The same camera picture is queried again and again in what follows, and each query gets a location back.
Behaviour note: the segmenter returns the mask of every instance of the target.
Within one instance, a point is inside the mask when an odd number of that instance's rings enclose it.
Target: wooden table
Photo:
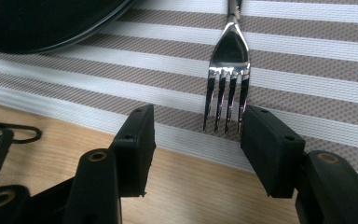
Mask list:
[[[0,122],[43,131],[35,143],[12,145],[0,173],[0,186],[20,184],[32,195],[72,177],[83,153],[114,138],[1,105]],[[298,223],[295,198],[267,197],[255,174],[164,148],[155,151],[146,192],[122,199],[124,223]]]

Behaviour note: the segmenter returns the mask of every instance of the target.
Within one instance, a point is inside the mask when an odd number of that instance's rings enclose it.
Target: metal fork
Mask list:
[[[214,81],[219,77],[219,94],[217,97],[216,117],[214,131],[219,130],[222,113],[222,104],[225,93],[226,79],[229,77],[229,93],[227,101],[227,118],[225,133],[228,133],[231,121],[232,107],[237,78],[241,77],[240,107],[238,112],[237,134],[241,134],[242,114],[246,107],[250,78],[249,48],[243,38],[238,21],[241,14],[241,0],[228,0],[227,24],[222,37],[214,48],[209,64],[208,84],[206,93],[203,131],[206,132],[206,122],[210,117],[211,103],[213,99]]]

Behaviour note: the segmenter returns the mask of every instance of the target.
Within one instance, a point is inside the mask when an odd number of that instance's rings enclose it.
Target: black plate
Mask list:
[[[0,0],[0,52],[28,54],[74,44],[118,18],[133,0]]]

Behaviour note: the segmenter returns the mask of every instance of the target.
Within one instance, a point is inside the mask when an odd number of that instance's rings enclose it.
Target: white stripe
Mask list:
[[[65,120],[106,133],[117,133],[127,118],[117,113],[85,105],[1,87],[0,105],[25,110],[41,116]],[[193,133],[157,123],[156,143],[158,147],[164,147],[230,167],[253,171],[243,155],[238,142],[202,133]]]
[[[108,78],[91,77],[18,63],[2,63],[0,61],[0,72],[17,77],[26,77],[89,91],[102,92],[154,105],[164,105],[199,114],[203,113],[205,102],[204,96],[197,94],[169,91]],[[233,118],[237,117],[237,109],[235,106]],[[358,125],[277,110],[271,111],[297,133],[358,147]]]
[[[298,134],[358,147],[358,125],[267,109]]]
[[[227,1],[147,0],[141,1],[139,4],[134,5],[134,8],[227,14]],[[241,15],[293,20],[340,21],[358,23],[358,6],[343,4],[242,1]]]
[[[358,82],[253,68],[251,84],[358,104]]]
[[[115,21],[101,30],[101,33],[216,45],[222,31]],[[358,62],[356,42],[245,32],[243,35],[249,49]]]
[[[62,51],[55,51],[54,54],[63,57],[198,77],[206,77],[209,66],[209,63],[205,61],[91,46],[72,46]]]

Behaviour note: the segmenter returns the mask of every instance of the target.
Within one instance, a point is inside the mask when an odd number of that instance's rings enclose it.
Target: striped placemat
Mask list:
[[[0,105],[116,133],[135,107],[153,104],[159,147],[251,171],[234,125],[202,132],[226,13],[223,0],[138,1],[67,49],[0,53]],[[336,152],[358,171],[358,0],[243,1],[241,15],[248,103],[301,134],[307,151]]]

